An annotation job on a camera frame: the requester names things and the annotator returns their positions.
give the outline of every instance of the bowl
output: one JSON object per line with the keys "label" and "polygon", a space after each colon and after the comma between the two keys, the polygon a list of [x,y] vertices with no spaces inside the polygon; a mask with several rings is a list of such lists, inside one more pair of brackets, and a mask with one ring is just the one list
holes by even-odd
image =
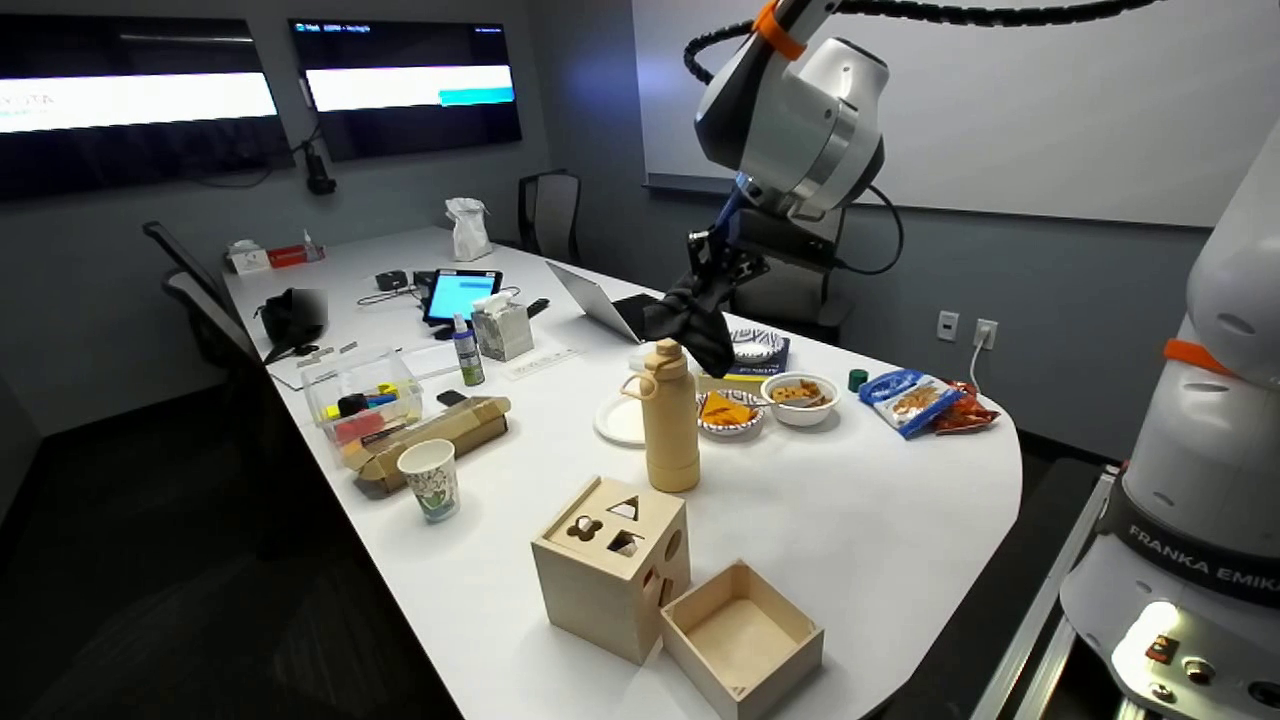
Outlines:
{"label": "bowl", "polygon": [[736,392],[736,387],[713,387],[695,400],[695,427],[706,437],[745,437],[754,427],[761,427],[770,416],[770,408],[761,406],[761,396],[754,392]]}
{"label": "bowl", "polygon": [[814,371],[775,371],[761,386],[761,396],[794,427],[825,425],[836,414],[836,386]]}

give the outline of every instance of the paper cup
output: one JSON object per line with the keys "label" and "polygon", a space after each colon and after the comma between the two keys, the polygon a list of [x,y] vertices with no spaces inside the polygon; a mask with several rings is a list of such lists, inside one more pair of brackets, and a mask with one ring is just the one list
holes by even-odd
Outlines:
{"label": "paper cup", "polygon": [[447,440],[409,443],[398,469],[427,523],[441,523],[457,510],[457,447]]}

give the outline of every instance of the wall-mounted monitor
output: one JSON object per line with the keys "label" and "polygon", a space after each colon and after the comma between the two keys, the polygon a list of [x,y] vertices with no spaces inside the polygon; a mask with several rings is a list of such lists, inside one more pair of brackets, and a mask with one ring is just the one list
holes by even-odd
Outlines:
{"label": "wall-mounted monitor", "polygon": [[0,21],[0,201],[285,166],[245,21]]}
{"label": "wall-mounted monitor", "polygon": [[292,21],[332,160],[515,145],[503,26]]}

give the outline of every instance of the white table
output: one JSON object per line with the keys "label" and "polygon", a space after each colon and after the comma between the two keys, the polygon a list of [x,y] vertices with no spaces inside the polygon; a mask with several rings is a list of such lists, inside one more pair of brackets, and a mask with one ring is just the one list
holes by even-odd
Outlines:
{"label": "white table", "polygon": [[[329,310],[329,348],[427,348],[416,300],[373,298],[385,269],[441,269],[446,229],[332,246],[319,264],[271,275],[229,275],[239,322],[267,351],[255,310],[279,287],[308,287]],[[510,285],[550,298],[533,322],[537,351],[489,361],[477,392],[511,396],[511,433],[461,460],[461,510],[424,523],[409,491],[373,502],[351,485],[306,392],[279,387],[332,495],[394,589],[421,647],[432,658],[470,720],[678,720],[713,704],[658,654],[627,665],[545,622],[529,539],[594,481],[644,485],[644,451],[595,437],[594,421],[617,400],[636,348],[586,322],[550,264],[496,247]],[[623,298],[636,285],[595,275]],[[800,339],[794,370],[843,386],[888,363]],[[457,371],[421,380],[424,396],[461,387]],[[854,392],[825,433],[770,425],[747,443],[706,440],[706,481],[689,491],[691,580],[747,561],[825,633],[825,672],[780,715],[843,720],[888,699],[923,662],[1019,510],[1019,443],[1012,416],[980,437],[900,440]]]}

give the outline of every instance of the tablet screen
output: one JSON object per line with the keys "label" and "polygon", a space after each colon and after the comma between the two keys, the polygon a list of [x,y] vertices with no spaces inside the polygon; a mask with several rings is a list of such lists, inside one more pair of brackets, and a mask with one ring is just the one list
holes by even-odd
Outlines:
{"label": "tablet screen", "polygon": [[474,315],[474,310],[492,291],[502,291],[502,285],[503,285],[503,274],[446,269],[432,281],[427,322],[447,326],[457,315]]}

